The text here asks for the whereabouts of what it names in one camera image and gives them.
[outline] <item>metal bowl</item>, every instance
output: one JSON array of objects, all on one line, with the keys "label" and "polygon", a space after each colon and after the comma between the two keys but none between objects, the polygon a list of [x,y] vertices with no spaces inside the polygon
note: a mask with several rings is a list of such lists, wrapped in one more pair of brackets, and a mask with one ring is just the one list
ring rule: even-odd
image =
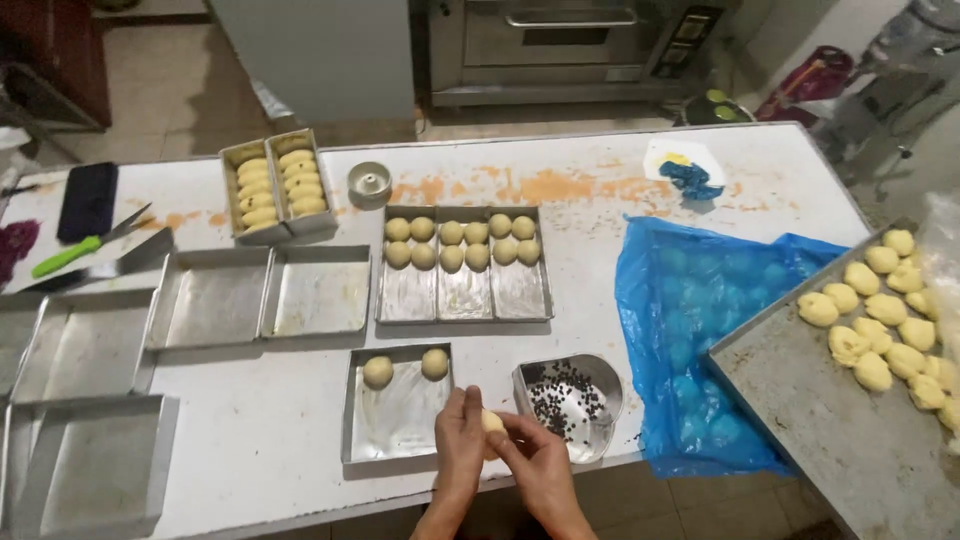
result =
[{"label": "metal bowl", "polygon": [[[603,457],[623,408],[623,383],[605,359],[579,354],[524,362],[514,370],[514,392],[520,414],[564,434],[571,462]],[[544,413],[549,398],[559,398],[553,414]]]},{"label": "metal bowl", "polygon": [[354,165],[347,174],[350,194],[364,201],[383,199],[390,195],[390,171],[376,161]]}]

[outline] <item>oven door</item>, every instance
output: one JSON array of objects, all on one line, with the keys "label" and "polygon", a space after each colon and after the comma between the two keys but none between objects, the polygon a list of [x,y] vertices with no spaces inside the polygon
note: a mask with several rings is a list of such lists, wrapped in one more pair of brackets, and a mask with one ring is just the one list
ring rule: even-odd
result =
[{"label": "oven door", "polygon": [[464,65],[644,63],[663,23],[643,5],[467,0]]}]

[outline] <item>oven handle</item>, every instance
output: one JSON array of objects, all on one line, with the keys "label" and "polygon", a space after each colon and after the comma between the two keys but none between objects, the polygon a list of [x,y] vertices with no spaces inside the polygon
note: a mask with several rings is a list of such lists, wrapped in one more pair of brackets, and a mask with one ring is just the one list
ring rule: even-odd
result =
[{"label": "oven handle", "polygon": [[630,20],[611,20],[611,21],[585,21],[585,22],[518,22],[512,15],[504,18],[507,24],[514,28],[619,28],[624,26],[634,26],[639,22],[636,12],[630,8],[624,8],[624,12]]}]

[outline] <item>blue plastic bag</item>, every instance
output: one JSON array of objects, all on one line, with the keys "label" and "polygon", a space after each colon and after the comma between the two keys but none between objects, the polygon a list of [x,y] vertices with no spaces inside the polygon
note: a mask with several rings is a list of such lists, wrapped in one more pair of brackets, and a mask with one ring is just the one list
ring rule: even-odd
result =
[{"label": "blue plastic bag", "polygon": [[846,248],[794,234],[762,244],[657,218],[627,219],[615,296],[654,473],[786,474],[699,358]]}]

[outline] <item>white work table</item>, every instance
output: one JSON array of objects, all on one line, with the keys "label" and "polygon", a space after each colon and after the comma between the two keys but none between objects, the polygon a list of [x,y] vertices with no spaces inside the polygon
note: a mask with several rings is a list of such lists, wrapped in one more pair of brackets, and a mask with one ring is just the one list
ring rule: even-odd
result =
[{"label": "white work table", "polygon": [[[722,164],[728,187],[706,213],[687,209],[668,183],[643,177],[653,137],[697,141]],[[393,174],[392,201],[404,204],[540,205],[544,256],[556,317],[549,324],[379,328],[373,321],[382,210],[348,201],[346,176],[375,160]],[[769,242],[797,233],[841,245],[868,234],[860,214],[799,125],[791,123],[658,133],[546,139],[456,141],[323,151],[339,228],[331,244],[371,244],[373,288],[366,336],[169,354],[151,393],[179,397],[163,516],[153,538],[242,538],[423,503],[436,476],[432,461],[373,466],[340,462],[349,350],[449,340],[458,385],[476,384],[490,409],[516,410],[511,373],[523,361],[593,353],[623,380],[625,400],[606,457],[589,468],[642,459],[643,403],[613,298],[627,223],[623,214],[664,219]],[[54,235],[66,173],[17,195],[2,223],[42,222],[36,246],[20,262],[12,292],[58,249]],[[114,223],[153,202],[157,221],[174,227],[181,251],[233,246],[216,159],[120,167]],[[115,258],[156,229],[106,245],[67,269]],[[95,283],[83,290],[155,286],[158,271]],[[511,482],[501,461],[487,463],[481,489]]]}]

